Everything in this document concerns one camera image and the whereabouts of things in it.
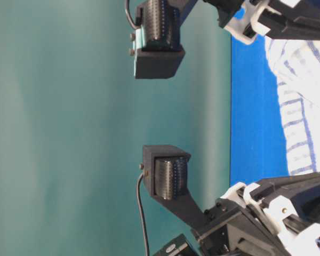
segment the ribbed sensor pad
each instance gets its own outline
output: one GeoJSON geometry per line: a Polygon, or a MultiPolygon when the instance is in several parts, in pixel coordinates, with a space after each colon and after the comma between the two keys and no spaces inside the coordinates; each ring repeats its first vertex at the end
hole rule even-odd
{"type": "Polygon", "coordinates": [[[148,0],[143,9],[146,51],[180,50],[180,12],[167,0],[148,0]]]}
{"type": "Polygon", "coordinates": [[[155,194],[165,200],[187,193],[187,162],[184,157],[155,160],[155,194]]]}

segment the black mechanical arm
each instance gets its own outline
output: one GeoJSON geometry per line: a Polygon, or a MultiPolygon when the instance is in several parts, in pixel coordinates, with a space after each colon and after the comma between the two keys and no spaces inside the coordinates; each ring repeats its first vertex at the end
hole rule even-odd
{"type": "MultiPolygon", "coordinates": [[[[190,155],[143,147],[150,196],[191,227],[203,256],[320,255],[320,173],[238,183],[202,212],[187,188],[190,155]]],[[[154,256],[198,256],[184,235],[154,256]]]]}
{"type": "MultiPolygon", "coordinates": [[[[203,0],[217,8],[219,27],[245,44],[257,34],[274,39],[320,40],[320,0],[203,0]],[[244,9],[243,17],[235,15],[244,9]]],[[[147,0],[136,9],[131,35],[138,79],[173,77],[185,56],[180,27],[197,0],[147,0]]]]}

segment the striped cloth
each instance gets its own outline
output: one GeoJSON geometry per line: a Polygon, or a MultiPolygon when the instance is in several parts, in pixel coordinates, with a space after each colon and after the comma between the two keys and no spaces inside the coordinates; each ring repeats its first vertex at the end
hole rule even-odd
{"type": "Polygon", "coordinates": [[[290,175],[320,172],[320,41],[266,38],[290,175]]]}

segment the wire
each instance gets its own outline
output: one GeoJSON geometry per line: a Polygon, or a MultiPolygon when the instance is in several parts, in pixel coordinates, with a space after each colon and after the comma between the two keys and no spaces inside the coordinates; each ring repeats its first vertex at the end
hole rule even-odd
{"type": "Polygon", "coordinates": [[[125,11],[126,11],[127,20],[128,20],[128,22],[129,22],[130,26],[132,27],[132,29],[134,29],[134,30],[139,29],[140,27],[137,26],[137,25],[134,23],[133,18],[132,18],[131,15],[130,15],[130,11],[129,11],[129,0],[125,0],[124,8],[125,8],[125,11]]]}
{"type": "Polygon", "coordinates": [[[137,182],[137,201],[138,201],[138,206],[140,211],[140,218],[141,218],[142,231],[143,231],[143,241],[145,243],[146,256],[149,256],[149,244],[148,244],[148,236],[147,236],[147,230],[146,230],[145,215],[143,214],[143,207],[142,207],[141,197],[140,197],[140,185],[141,185],[142,179],[143,179],[143,173],[139,176],[138,182],[137,182]]]}

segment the screw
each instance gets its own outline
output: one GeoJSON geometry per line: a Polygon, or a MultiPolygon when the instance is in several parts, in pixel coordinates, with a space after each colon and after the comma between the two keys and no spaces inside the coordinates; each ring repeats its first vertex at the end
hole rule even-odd
{"type": "Polygon", "coordinates": [[[134,49],[129,49],[129,55],[134,56],[135,55],[135,50],[134,49]]]}
{"type": "Polygon", "coordinates": [[[136,39],[135,33],[131,33],[131,34],[130,34],[130,41],[134,42],[135,39],[136,39]]]}

